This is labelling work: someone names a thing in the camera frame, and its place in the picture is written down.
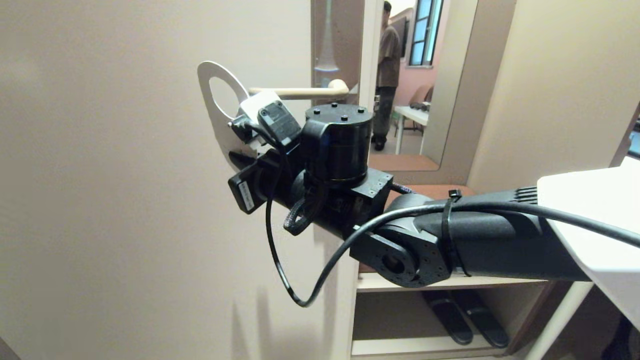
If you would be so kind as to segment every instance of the black cylindrical motor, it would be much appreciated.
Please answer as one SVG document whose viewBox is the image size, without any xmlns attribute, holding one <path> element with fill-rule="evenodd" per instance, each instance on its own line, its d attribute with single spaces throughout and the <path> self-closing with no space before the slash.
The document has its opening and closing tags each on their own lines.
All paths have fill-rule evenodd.
<svg viewBox="0 0 640 360">
<path fill-rule="evenodd" d="M 300 151 L 307 175 L 328 184 L 358 183 L 367 175 L 372 114 L 336 102 L 307 110 Z"/>
</svg>

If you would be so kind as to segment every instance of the sticker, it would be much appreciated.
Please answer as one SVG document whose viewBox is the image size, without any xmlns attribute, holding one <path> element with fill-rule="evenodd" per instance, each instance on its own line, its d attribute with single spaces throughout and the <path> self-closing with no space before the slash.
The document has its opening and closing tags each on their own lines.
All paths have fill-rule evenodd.
<svg viewBox="0 0 640 360">
<path fill-rule="evenodd" d="M 253 198 L 251 197 L 251 191 L 249 191 L 249 185 L 246 184 L 246 181 L 243 181 L 238 185 L 240 188 L 240 193 L 242 194 L 242 199 L 244 200 L 244 206 L 247 211 L 253 209 L 255 204 L 253 203 Z"/>
</svg>

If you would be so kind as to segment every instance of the white table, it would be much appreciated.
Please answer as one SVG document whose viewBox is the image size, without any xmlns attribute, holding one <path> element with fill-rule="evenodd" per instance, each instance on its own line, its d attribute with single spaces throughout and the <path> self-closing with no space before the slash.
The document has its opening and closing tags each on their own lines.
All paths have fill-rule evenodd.
<svg viewBox="0 0 640 360">
<path fill-rule="evenodd" d="M 400 154 L 400 147 L 402 146 L 402 135 L 404 132 L 404 121 L 406 119 L 413 120 L 422 126 L 427 126 L 427 122 L 429 122 L 429 112 L 411 109 L 409 106 L 396 106 L 394 111 L 400 115 L 400 119 L 398 119 L 398 141 L 396 143 L 396 155 Z M 422 146 L 424 145 L 424 141 L 420 144 L 420 153 L 422 154 Z"/>
</svg>

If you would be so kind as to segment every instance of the brown t-shirt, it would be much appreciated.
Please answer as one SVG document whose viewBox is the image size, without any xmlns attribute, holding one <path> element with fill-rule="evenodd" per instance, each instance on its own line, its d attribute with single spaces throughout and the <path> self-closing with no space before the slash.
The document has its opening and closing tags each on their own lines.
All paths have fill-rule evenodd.
<svg viewBox="0 0 640 360">
<path fill-rule="evenodd" d="M 376 86 L 398 86 L 400 75 L 400 36 L 391 26 L 380 35 L 378 55 L 378 80 Z"/>
</svg>

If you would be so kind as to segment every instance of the person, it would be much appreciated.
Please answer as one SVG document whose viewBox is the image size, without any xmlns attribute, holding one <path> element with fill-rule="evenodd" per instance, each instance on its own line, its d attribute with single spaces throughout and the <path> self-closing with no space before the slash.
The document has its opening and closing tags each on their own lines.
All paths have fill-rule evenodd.
<svg viewBox="0 0 640 360">
<path fill-rule="evenodd" d="M 382 151 L 385 148 L 385 142 L 387 142 L 391 110 L 400 75 L 400 36 L 396 29 L 389 26 L 389 15 L 391 15 L 391 4 L 385 1 L 376 80 L 376 95 L 380 96 L 380 102 L 373 120 L 373 137 L 371 138 L 377 151 Z"/>
</svg>

